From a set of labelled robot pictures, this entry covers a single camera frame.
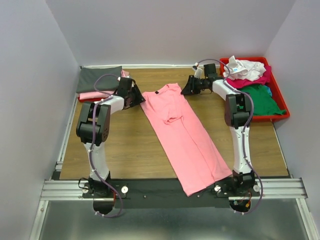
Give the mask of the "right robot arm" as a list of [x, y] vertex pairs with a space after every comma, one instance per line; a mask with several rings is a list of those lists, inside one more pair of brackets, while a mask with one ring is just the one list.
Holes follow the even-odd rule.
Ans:
[[250, 95], [229, 83], [226, 77], [219, 77], [214, 63], [200, 67], [192, 66], [194, 74], [188, 77], [181, 94], [199, 95], [204, 90], [219, 95], [224, 100], [224, 121], [229, 127], [234, 153], [231, 177], [233, 191], [246, 191], [255, 185], [255, 171], [251, 164], [249, 131], [254, 113], [254, 103]]

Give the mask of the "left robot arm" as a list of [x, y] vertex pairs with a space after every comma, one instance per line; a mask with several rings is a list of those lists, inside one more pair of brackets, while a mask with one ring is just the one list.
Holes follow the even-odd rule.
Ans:
[[84, 102], [76, 126], [76, 135], [85, 147], [90, 165], [88, 187], [82, 189], [88, 192], [113, 192], [120, 198], [121, 194], [108, 183], [110, 170], [106, 161], [105, 142], [110, 132], [111, 115], [138, 106], [145, 99], [136, 81], [130, 77], [118, 77], [118, 87], [111, 94], [98, 90], [98, 82], [105, 76], [99, 77], [93, 87], [106, 97], [95, 102]]

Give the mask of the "light pink t shirt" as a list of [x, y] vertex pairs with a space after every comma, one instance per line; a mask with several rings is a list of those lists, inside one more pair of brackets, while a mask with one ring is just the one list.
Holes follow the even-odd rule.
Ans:
[[144, 92], [141, 108], [187, 196], [229, 177], [232, 171], [181, 94], [177, 83]]

